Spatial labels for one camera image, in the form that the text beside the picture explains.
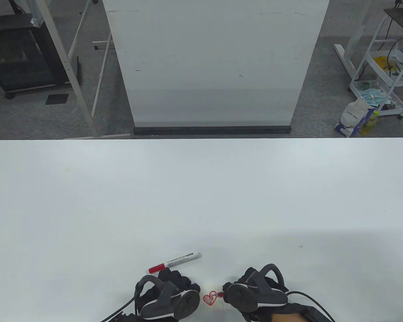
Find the white panel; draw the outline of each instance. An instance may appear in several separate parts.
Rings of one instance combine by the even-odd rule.
[[[328,0],[104,5],[136,126],[289,125]]]

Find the gray carpet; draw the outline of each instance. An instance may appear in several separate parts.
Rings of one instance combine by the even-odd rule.
[[[372,17],[365,37],[355,56],[359,61],[365,46],[383,16],[382,9],[394,5],[393,0],[374,1]],[[85,0],[55,1],[51,12],[55,18],[64,45],[69,48],[83,11]],[[326,17],[312,56],[306,80],[292,120],[290,135],[264,136],[217,136],[221,138],[284,137],[284,138],[330,138],[339,137],[333,126],[348,103],[355,100],[347,91],[350,79],[340,63],[333,44],[345,45],[361,11],[360,0],[330,0]],[[91,41],[105,40],[109,32],[103,5],[92,6],[85,29],[79,40],[77,55],[82,62],[83,85],[87,103],[92,106],[97,87],[103,51],[95,51]],[[393,26],[390,35],[401,34]],[[45,105],[49,94],[69,93],[63,105]],[[103,87],[95,117],[101,134],[129,133],[133,128],[131,111],[117,56],[111,51],[107,62]],[[11,101],[3,97],[0,89],[0,140],[15,139],[62,139],[89,136],[90,132],[77,105],[71,89],[37,92],[17,96]],[[403,137],[403,119],[382,117],[372,131],[373,137]]]

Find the caster wheel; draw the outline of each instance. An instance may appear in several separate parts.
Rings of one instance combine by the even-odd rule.
[[[5,98],[7,100],[13,100],[15,98],[15,94],[14,93],[5,93]]]

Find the white bag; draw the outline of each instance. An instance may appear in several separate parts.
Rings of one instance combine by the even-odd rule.
[[[349,103],[335,125],[335,130],[347,138],[354,136],[376,108],[369,106],[363,98]]]

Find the face mask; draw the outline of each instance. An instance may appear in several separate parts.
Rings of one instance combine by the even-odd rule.
[[[364,98],[367,104],[373,107],[379,107],[384,101],[385,93],[381,92],[380,89],[366,89],[364,91],[358,91]],[[387,99],[385,104],[391,104],[390,99]]]

